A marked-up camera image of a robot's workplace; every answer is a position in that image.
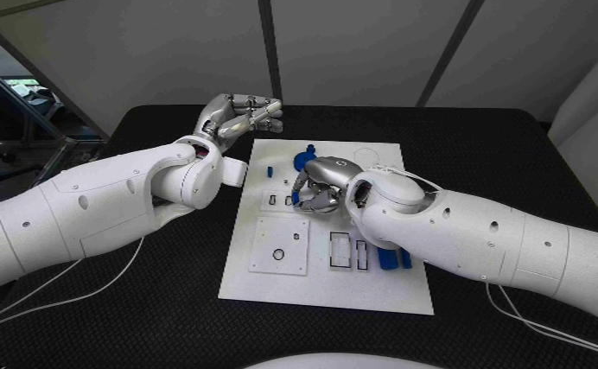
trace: table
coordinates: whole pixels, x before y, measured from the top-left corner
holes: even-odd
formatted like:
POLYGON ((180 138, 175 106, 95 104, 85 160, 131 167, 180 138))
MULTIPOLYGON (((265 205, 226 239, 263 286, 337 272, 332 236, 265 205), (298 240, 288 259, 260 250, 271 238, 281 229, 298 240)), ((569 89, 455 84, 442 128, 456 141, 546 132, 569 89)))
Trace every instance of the table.
MULTIPOLYGON (((201 108, 134 108, 106 156, 173 142, 193 131, 201 108)), ((247 161, 255 137, 400 143, 406 169, 443 188, 596 228, 595 205, 524 111, 324 106, 283 111, 283 132, 246 134, 227 156, 247 161)), ((426 270, 435 316, 217 300, 240 193, 222 187, 207 209, 145 239, 131 269, 99 295, 0 326, 0 367, 227 368, 308 352, 370 353, 459 368, 598 366, 598 353, 533 333, 492 309, 481 283, 433 266, 426 270)), ((103 286, 135 246, 83 261, 17 311, 103 286)), ((24 277, 7 302, 63 268, 24 277)), ((527 318, 598 340, 598 318, 534 293, 510 293, 527 318)))

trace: rectangular slot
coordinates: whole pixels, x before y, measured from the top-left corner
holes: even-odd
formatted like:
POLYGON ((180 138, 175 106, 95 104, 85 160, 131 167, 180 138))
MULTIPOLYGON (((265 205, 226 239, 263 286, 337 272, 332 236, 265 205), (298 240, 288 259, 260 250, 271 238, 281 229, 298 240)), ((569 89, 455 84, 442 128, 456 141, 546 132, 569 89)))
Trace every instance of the rectangular slot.
POLYGON ((330 233, 330 267, 351 268, 351 239, 345 232, 330 233))
POLYGON ((357 270, 367 271, 367 245, 364 241, 354 242, 357 250, 357 270))

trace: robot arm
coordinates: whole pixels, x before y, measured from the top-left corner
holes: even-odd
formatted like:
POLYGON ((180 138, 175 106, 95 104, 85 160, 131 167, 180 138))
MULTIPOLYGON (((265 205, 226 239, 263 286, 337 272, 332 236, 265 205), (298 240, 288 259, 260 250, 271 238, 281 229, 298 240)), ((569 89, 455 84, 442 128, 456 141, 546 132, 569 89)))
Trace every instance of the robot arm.
POLYGON ((209 128, 173 144, 76 166, 0 203, 0 285, 115 250, 203 209, 220 183, 243 185, 246 164, 222 152, 247 130, 281 130, 271 119, 281 102, 245 102, 246 96, 219 96, 198 117, 209 128), (152 196, 167 203, 154 206, 152 196))
POLYGON ((598 233, 469 194, 425 193, 384 167, 335 185, 373 245, 400 246, 458 276, 534 291, 598 315, 598 233))

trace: metal frame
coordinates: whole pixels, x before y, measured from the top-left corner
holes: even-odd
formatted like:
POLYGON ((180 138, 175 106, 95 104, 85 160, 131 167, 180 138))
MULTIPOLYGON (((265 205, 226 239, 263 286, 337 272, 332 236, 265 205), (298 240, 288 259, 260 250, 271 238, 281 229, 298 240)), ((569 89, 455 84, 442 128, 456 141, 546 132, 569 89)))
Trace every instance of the metal frame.
MULTIPOLYGON (((34 122, 50 133, 54 140, 53 141, 50 140, 47 143, 49 144, 54 143, 54 145, 57 144, 57 148, 50 157, 50 160, 43 165, 41 172, 37 174, 37 177, 31 184, 31 188, 33 188, 50 178, 50 175, 53 174, 54 169, 60 165, 64 155, 72 151, 72 149, 79 143, 102 143, 103 140, 100 139, 76 140, 67 137, 62 133, 62 131, 56 128, 56 126, 50 123, 46 117, 27 104, 27 101, 24 100, 24 98, 15 93, 13 88, 5 84, 4 80, 1 79, 0 79, 0 90, 4 92, 8 99, 14 102, 14 105, 21 110, 24 117, 28 118, 31 122, 34 122)), ((17 141, 2 141, 0 142, 0 145, 8 145, 8 146, 20 145, 21 147, 30 146, 28 143, 23 143, 17 141)))

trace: circular hole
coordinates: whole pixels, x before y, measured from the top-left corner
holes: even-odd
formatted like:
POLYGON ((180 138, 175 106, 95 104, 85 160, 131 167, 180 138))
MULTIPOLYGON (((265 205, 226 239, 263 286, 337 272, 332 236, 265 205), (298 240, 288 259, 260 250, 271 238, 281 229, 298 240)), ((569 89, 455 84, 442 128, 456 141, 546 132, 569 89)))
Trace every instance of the circular hole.
POLYGON ((273 253, 271 255, 273 256, 273 259, 276 261, 281 261, 283 259, 283 250, 281 248, 278 250, 273 250, 273 253))

